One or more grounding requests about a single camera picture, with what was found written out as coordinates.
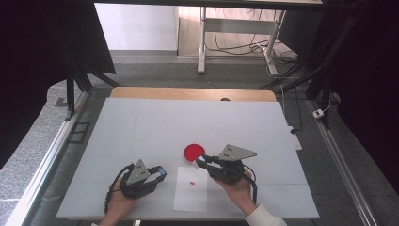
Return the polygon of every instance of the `hand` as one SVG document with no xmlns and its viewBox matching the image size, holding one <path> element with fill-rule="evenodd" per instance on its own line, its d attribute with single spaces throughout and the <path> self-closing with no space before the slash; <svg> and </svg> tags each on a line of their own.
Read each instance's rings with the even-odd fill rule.
<svg viewBox="0 0 399 226">
<path fill-rule="evenodd" d="M 245 174 L 248 177 L 252 175 L 250 172 L 245 170 Z M 243 211 L 243 213 L 248 216 L 256 209 L 256 204 L 252 201 L 250 196 L 250 183 L 244 178 L 233 185 L 228 185 L 217 179 L 214 179 L 218 184 L 220 184 L 226 191 L 227 195 L 231 201 Z"/>
<path fill-rule="evenodd" d="M 100 226 L 116 225 L 133 208 L 136 200 L 125 197 L 120 191 L 120 180 L 115 184 L 111 199 L 108 204 L 108 212 L 104 219 L 100 222 Z"/>
</svg>

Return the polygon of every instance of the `gray floor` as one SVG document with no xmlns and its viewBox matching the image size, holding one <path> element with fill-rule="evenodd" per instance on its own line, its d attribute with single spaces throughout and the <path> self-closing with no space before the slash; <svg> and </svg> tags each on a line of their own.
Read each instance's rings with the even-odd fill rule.
<svg viewBox="0 0 399 226">
<path fill-rule="evenodd" d="M 206 74 L 197 75 L 195 59 L 177 58 L 169 54 L 112 52 L 117 75 L 110 75 L 123 86 L 208 88 L 208 89 L 258 89 L 272 81 L 265 73 L 262 60 L 209 59 Z M 287 69 L 279 65 L 279 71 Z M 85 150 L 89 135 L 111 88 L 101 80 L 91 78 L 94 89 L 88 96 L 83 113 L 69 136 L 56 166 L 40 191 L 33 211 L 25 225 L 90 225 L 91 221 L 70 221 L 56 218 L 56 212 L 68 189 L 80 157 Z M 315 119 L 311 116 L 307 101 L 302 98 L 305 86 L 284 95 L 286 118 L 295 128 L 303 150 L 298 152 L 307 176 L 311 193 L 320 218 L 313 220 L 287 220 L 289 225 L 363 225 L 356 206 L 346 191 L 341 175 L 330 157 Z M 14 156 L 1 170 L 1 218 L 4 225 L 21 198 L 44 153 L 51 144 L 66 114 L 65 106 L 55 106 L 58 98 L 65 98 L 65 83 L 49 89 L 49 98 L 42 114 Z M 336 138 L 343 155 L 352 170 L 359 187 L 380 225 L 399 225 L 399 198 L 378 170 L 369 154 L 341 122 L 336 104 L 330 108 L 331 133 Z M 120 225 L 132 225 L 122 222 Z M 170 222 L 170 225 L 193 225 L 193 223 Z"/>
</svg>

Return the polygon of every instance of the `white paper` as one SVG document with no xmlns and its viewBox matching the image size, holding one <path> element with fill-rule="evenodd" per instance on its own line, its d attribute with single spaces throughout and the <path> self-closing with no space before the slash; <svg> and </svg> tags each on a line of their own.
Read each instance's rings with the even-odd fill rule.
<svg viewBox="0 0 399 226">
<path fill-rule="evenodd" d="M 206 212 L 208 171 L 178 167 L 173 210 Z"/>
</svg>

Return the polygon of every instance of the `red disc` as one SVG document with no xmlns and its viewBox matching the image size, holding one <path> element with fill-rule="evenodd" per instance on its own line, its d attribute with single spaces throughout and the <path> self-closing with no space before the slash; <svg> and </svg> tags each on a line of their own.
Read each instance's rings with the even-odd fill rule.
<svg viewBox="0 0 399 226">
<path fill-rule="evenodd" d="M 205 154 L 205 150 L 199 144 L 190 144 L 184 149 L 184 158 L 190 163 L 202 154 Z"/>
</svg>

